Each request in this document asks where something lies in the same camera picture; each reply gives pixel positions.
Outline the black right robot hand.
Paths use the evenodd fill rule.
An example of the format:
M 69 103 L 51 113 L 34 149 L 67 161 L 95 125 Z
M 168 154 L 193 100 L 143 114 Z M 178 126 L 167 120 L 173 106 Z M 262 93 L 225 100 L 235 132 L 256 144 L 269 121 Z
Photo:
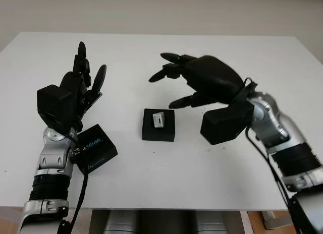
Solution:
M 226 63 L 214 56 L 193 57 L 174 53 L 161 53 L 169 61 L 154 74 L 149 82 L 165 77 L 177 79 L 182 76 L 195 92 L 169 104 L 170 109 L 199 107 L 212 103 L 229 104 L 245 87 L 241 77 Z

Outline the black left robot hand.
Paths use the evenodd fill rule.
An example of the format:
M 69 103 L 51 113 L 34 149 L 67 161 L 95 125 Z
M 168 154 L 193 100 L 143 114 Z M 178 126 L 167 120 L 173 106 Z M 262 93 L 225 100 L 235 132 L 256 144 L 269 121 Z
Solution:
M 76 132 L 82 131 L 82 118 L 91 106 L 102 96 L 101 88 L 105 80 L 107 66 L 102 65 L 91 81 L 90 65 L 86 56 L 84 42 L 78 45 L 78 53 L 74 57 L 73 70 L 67 72 L 60 87 L 68 90 L 74 96 L 72 127 Z

